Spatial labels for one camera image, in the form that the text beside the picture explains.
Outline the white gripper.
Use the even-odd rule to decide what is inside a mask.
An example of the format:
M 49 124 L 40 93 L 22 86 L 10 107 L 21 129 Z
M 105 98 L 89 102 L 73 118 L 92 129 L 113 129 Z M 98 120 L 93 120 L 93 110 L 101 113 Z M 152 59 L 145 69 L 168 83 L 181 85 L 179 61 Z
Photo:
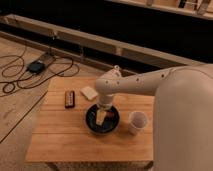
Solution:
M 100 95 L 98 97 L 98 107 L 103 110 L 98 110 L 96 114 L 96 124 L 101 125 L 105 119 L 107 112 L 113 105 L 114 95 Z

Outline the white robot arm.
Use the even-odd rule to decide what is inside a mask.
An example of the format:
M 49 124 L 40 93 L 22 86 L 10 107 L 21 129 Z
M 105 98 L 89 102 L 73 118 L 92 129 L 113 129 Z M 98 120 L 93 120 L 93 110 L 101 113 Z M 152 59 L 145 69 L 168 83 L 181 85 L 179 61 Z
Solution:
M 105 108 L 115 93 L 154 98 L 153 171 L 213 171 L 213 64 L 127 77 L 113 68 L 96 80 L 95 89 Z

